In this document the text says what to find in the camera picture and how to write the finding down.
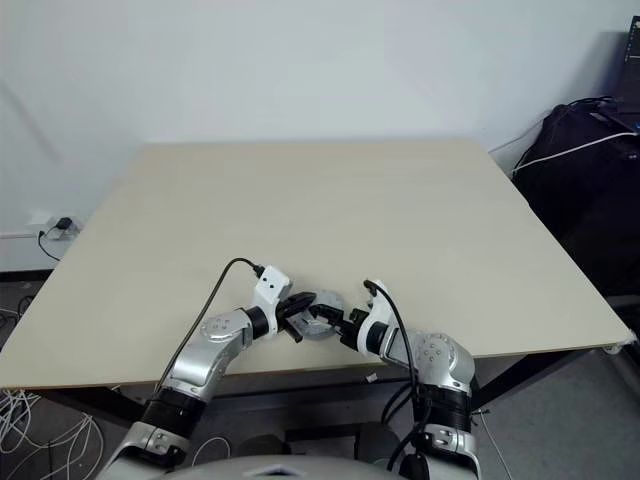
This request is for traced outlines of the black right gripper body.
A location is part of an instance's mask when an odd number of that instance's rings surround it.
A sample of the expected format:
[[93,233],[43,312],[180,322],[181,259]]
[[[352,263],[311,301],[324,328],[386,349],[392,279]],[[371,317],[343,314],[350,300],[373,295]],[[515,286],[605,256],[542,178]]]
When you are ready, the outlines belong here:
[[347,324],[351,327],[351,345],[349,348],[357,348],[358,335],[368,315],[369,313],[364,310],[353,309],[348,317],[342,321],[341,325]]

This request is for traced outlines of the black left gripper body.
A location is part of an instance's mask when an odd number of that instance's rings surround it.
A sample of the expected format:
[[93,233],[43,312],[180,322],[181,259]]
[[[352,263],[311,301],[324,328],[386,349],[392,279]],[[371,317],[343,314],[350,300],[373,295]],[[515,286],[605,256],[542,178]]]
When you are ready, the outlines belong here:
[[278,330],[279,331],[286,331],[286,321],[290,320],[300,314],[300,313],[286,313],[285,312],[285,300],[282,300],[278,303],[277,307],[276,307],[276,320],[277,320],[277,326],[278,326]]

